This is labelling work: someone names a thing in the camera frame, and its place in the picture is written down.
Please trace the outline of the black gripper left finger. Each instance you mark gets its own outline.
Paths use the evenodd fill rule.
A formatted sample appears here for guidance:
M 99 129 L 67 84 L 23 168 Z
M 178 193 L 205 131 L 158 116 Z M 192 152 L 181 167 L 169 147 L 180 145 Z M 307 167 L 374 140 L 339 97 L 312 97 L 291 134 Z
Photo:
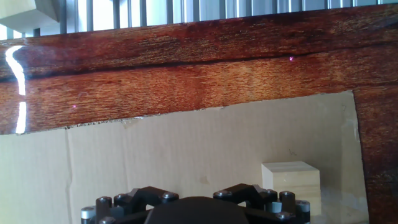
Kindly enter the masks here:
M 156 207 L 178 199 L 179 194 L 155 187 L 136 188 L 114 197 L 101 196 L 94 205 L 81 209 L 81 224 L 144 223 L 150 213 L 148 205 Z

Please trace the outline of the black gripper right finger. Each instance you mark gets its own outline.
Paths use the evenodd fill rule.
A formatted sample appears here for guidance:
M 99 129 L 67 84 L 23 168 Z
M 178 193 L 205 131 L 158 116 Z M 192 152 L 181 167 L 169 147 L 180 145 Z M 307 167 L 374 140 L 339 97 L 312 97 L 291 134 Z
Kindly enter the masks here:
M 234 203 L 249 223 L 310 224 L 311 205 L 291 191 L 277 192 L 258 185 L 238 184 L 219 190 L 213 198 Z

